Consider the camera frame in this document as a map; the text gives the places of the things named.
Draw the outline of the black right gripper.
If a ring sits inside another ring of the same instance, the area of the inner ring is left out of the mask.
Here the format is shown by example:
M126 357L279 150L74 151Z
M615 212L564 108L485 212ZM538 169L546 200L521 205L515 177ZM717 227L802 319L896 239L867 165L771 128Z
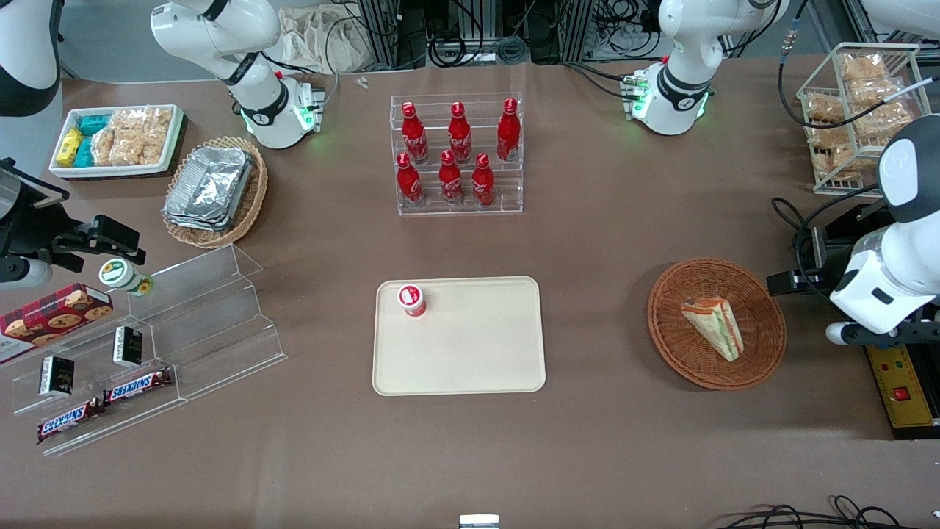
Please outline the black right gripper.
M46 183L3 160L2 168L2 258L32 257L51 261L53 253L88 252L88 237L95 241L96 254L115 256L135 265L145 264L139 248L139 232L107 215L95 215L87 224L64 208L70 192Z

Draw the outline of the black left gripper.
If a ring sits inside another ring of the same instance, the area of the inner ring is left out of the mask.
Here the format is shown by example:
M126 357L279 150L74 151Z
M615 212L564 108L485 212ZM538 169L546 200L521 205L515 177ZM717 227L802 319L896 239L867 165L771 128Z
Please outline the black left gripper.
M829 297L839 283L839 267L817 267L808 269L809 283L823 295ZM767 277L767 290L772 297L803 294L808 291L806 279L798 269L776 273Z

